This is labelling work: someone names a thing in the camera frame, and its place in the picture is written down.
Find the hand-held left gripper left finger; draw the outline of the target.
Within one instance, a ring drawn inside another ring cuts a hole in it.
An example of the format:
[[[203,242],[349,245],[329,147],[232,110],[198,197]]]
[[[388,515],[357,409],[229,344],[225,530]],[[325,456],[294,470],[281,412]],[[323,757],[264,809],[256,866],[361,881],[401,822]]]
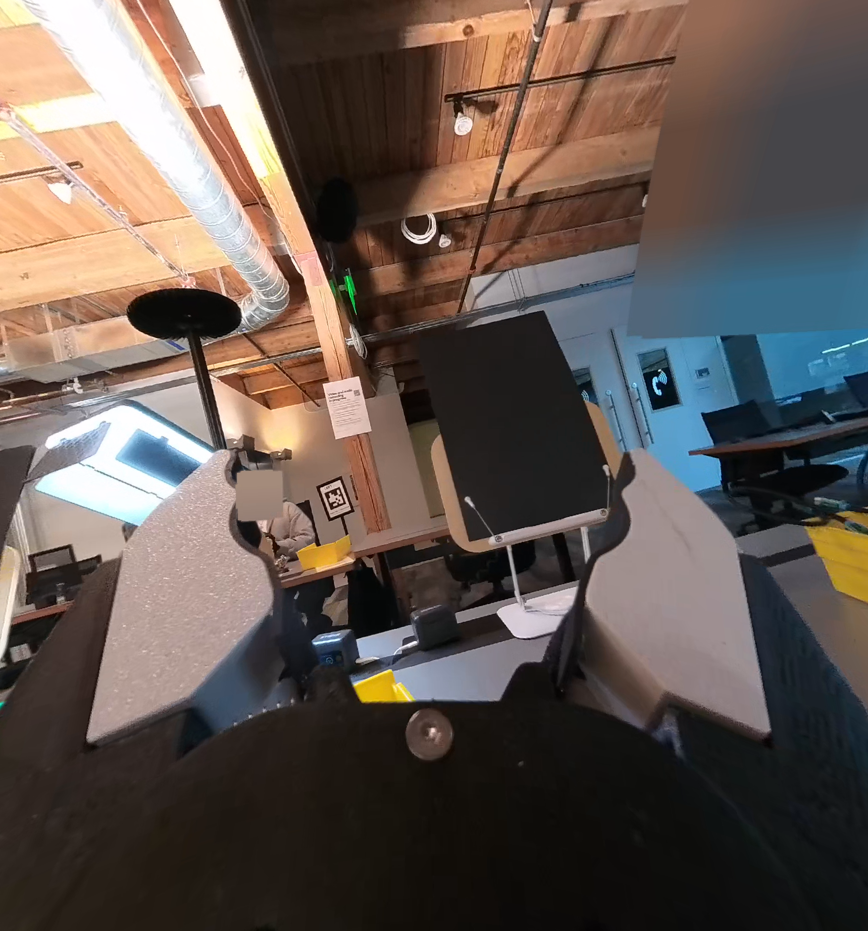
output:
[[[189,713],[217,735],[302,697],[312,644],[277,568],[241,533],[217,451],[125,544],[87,740]]]

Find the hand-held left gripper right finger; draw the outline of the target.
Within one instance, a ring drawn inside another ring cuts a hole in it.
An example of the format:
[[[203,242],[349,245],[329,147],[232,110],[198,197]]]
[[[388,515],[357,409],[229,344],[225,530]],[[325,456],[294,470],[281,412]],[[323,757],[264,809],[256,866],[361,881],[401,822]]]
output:
[[[758,741],[772,731],[737,545],[639,449],[544,662],[557,696],[649,734],[679,712]]]

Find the yellow plastic bin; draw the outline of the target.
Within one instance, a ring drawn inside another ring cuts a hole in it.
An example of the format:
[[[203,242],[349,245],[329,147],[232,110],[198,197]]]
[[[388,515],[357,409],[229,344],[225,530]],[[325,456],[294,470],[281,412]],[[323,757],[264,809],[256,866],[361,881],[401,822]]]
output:
[[[868,604],[868,535],[804,524],[832,586]]]
[[[412,703],[415,700],[408,688],[396,680],[392,669],[355,681],[354,689],[364,704]]]

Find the braided hdmi cable green plug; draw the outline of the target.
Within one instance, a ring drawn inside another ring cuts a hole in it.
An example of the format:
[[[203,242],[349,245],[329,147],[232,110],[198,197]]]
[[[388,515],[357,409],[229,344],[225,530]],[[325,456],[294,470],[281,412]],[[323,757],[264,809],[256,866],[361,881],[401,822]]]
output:
[[[830,526],[868,535],[868,505],[850,509],[844,500],[816,496],[812,499],[814,517],[810,526]]]

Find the small black monitor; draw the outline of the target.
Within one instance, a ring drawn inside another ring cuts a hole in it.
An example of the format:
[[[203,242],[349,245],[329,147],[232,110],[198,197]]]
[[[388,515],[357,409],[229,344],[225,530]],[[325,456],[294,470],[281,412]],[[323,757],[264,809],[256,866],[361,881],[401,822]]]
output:
[[[28,555],[29,571],[25,581],[28,591],[51,590],[59,585],[80,586],[83,574],[72,545],[34,552]]]

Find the cluttered wooden workbench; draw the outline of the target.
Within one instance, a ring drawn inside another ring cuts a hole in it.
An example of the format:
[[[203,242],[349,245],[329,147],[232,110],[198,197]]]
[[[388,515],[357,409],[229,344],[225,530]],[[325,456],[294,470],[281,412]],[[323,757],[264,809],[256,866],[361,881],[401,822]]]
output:
[[[304,568],[300,561],[289,562],[284,570],[278,574],[279,584],[282,588],[295,588],[313,581],[345,575],[356,565],[352,555],[334,564],[319,566],[317,568]]]

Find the small yellow storage bin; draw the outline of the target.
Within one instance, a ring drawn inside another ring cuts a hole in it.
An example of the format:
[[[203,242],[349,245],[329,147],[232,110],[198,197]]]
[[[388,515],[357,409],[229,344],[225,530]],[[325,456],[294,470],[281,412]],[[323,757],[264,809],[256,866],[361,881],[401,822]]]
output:
[[[347,563],[352,559],[351,538],[347,534],[332,543],[303,547],[296,554],[296,559],[304,571],[314,572]]]

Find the led light panel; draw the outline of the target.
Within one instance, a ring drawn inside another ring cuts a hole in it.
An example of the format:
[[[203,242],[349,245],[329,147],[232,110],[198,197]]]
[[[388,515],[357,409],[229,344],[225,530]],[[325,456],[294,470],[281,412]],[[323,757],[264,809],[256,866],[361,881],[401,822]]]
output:
[[[50,497],[141,525],[214,448],[136,401],[50,435],[28,483]]]

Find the black office chair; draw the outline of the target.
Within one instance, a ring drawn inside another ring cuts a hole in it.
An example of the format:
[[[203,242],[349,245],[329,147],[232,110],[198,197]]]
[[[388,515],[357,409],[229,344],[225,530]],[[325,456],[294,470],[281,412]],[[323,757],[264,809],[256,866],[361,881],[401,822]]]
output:
[[[735,506],[745,507],[759,530],[796,523],[814,514],[814,496],[849,476],[846,467],[810,464],[732,478],[721,489]]]
[[[772,425],[755,401],[701,414],[713,446],[720,446],[766,436]]]

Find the black and white tag sign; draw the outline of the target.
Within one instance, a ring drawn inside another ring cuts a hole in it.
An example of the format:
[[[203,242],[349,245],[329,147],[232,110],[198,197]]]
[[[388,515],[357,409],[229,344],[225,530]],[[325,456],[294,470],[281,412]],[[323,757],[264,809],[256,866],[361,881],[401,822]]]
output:
[[[345,519],[356,512],[347,483],[342,476],[318,484],[316,494],[327,521]]]

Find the wooden office desk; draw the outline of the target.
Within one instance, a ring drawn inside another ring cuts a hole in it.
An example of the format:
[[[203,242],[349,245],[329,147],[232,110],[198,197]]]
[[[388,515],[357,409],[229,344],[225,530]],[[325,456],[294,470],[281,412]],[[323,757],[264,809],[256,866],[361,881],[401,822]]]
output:
[[[368,558],[407,546],[430,544],[449,536],[450,530],[444,522],[420,530],[382,530],[369,533],[358,544],[353,544],[351,553],[355,559]]]
[[[859,436],[868,432],[868,417],[828,425],[812,425],[772,435],[752,437],[734,443],[692,449],[688,455],[724,458],[772,449],[796,449],[813,443]]]

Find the white paper notice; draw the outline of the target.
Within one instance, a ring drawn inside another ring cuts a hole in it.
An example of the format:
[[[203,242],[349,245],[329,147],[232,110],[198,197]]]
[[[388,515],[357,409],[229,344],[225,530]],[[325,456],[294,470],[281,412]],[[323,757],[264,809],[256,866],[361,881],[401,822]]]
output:
[[[359,377],[328,381],[323,385],[333,436],[344,440],[371,432],[370,414]]]

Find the black round speaker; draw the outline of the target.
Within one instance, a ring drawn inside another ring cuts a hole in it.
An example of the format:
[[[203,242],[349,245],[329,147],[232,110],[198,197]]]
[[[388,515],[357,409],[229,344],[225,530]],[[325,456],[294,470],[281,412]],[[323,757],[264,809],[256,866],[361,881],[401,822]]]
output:
[[[342,245],[358,225],[358,196],[353,184],[333,177],[321,186],[315,203],[316,230],[326,242]]]

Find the wooden support post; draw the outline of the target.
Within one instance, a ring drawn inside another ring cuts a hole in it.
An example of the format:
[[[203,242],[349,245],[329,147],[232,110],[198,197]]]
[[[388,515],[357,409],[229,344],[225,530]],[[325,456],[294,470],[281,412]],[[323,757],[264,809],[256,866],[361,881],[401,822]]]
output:
[[[275,166],[268,170],[260,183],[288,246],[289,255],[303,280],[328,378],[331,382],[337,382],[358,377],[363,393],[371,397],[374,388],[370,375],[365,364],[358,359],[356,351],[347,343],[350,329],[343,305],[328,277],[323,257],[280,158],[276,159]],[[370,435],[364,433],[345,437],[339,440],[339,444],[347,455],[366,531],[390,530],[392,524]]]

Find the silver ventilation duct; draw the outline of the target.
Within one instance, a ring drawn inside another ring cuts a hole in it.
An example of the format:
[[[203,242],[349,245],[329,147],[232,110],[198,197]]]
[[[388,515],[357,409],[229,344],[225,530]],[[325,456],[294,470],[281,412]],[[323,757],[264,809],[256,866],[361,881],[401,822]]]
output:
[[[123,318],[150,289],[286,324],[274,153],[220,2],[0,2],[0,390],[176,355]]]

